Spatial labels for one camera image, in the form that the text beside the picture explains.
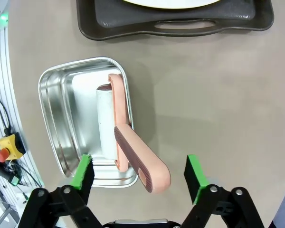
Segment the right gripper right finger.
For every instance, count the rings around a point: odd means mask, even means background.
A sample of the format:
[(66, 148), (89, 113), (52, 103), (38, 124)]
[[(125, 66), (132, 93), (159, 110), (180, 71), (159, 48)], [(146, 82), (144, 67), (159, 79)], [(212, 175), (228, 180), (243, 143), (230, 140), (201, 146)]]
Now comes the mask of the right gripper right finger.
[(193, 208), (182, 228), (204, 228), (211, 215), (219, 215), (228, 228), (263, 228), (253, 200), (244, 187), (231, 191), (210, 184), (196, 155), (188, 155), (184, 170)]

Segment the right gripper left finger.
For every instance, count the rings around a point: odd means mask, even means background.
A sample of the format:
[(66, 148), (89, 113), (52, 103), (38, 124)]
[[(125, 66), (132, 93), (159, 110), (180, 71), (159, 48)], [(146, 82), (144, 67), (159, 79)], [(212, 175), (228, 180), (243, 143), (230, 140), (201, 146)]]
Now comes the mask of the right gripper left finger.
[(87, 206), (95, 177), (92, 157), (83, 155), (71, 183), (49, 192), (32, 191), (21, 216), (20, 228), (54, 228), (60, 217), (70, 216), (78, 228), (101, 228), (103, 225)]

